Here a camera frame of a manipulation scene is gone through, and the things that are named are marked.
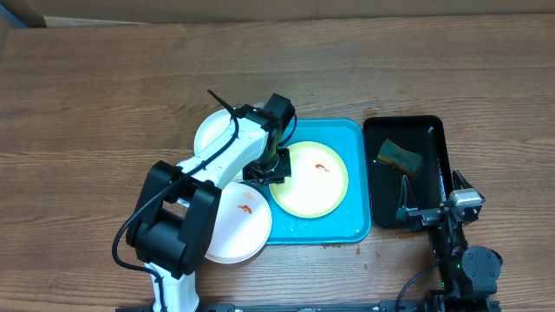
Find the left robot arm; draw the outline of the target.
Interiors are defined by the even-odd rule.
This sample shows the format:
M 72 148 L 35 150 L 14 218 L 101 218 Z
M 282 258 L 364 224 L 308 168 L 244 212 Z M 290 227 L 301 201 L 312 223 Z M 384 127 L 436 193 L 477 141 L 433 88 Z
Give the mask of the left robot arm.
M 176 166 L 153 165 L 133 214 L 114 237 L 114 261 L 152 278 L 148 311 L 200 309 L 194 273 L 212 240 L 222 191 L 237 174 L 257 185 L 282 184 L 291 176 L 283 136 L 297 123 L 291 101 L 273 94 L 261 108 L 222 105 L 230 115 L 228 128 Z

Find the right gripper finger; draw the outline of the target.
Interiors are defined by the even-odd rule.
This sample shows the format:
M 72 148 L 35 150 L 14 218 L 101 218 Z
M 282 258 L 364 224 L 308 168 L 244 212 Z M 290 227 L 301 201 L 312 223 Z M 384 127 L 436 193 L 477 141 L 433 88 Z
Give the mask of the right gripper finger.
M 401 190 L 398 203 L 398 211 L 415 210 L 418 208 L 416 196 L 412 191 L 410 180 L 407 175 L 401 178 Z
M 473 186 L 463 177 L 463 175 L 457 169 L 452 171 L 452 181 L 455 191 L 473 188 Z

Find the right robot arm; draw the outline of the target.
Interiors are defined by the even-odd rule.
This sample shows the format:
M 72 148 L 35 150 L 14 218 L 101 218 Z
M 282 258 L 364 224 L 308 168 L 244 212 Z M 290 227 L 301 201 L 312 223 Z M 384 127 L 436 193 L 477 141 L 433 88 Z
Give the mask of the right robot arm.
M 425 231 L 434 253 L 435 264 L 412 277 L 395 299 L 394 311 L 499 311 L 500 304 L 490 296 L 497 292 L 503 259 L 487 247 L 469 246 L 464 227 L 479 219 L 485 198 L 460 174 L 452 171 L 454 190 L 436 208 L 408 206 L 412 194 L 407 176 L 401 179 L 401 195 L 396 218 L 410 231 Z M 437 270 L 442 288 L 429 290 L 420 301 L 405 300 L 408 288 Z

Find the yellow green rimmed plate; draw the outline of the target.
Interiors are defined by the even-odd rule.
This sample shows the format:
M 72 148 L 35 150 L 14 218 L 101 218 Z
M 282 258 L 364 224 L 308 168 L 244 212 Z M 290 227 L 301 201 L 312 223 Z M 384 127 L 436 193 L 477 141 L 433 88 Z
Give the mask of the yellow green rimmed plate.
M 343 201 L 349 175 L 341 157 L 330 147 L 302 141 L 288 147 L 291 176 L 282 184 L 271 184 L 274 201 L 300 218 L 320 218 Z

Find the green yellow scrub sponge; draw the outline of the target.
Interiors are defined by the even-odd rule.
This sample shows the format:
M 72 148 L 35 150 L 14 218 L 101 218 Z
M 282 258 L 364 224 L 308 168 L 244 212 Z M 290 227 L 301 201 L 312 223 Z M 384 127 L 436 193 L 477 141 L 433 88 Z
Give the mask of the green yellow scrub sponge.
M 382 143 L 376 159 L 393 166 L 409 177 L 414 176 L 419 171 L 423 162 L 421 155 L 405 150 L 391 140 L 385 140 Z

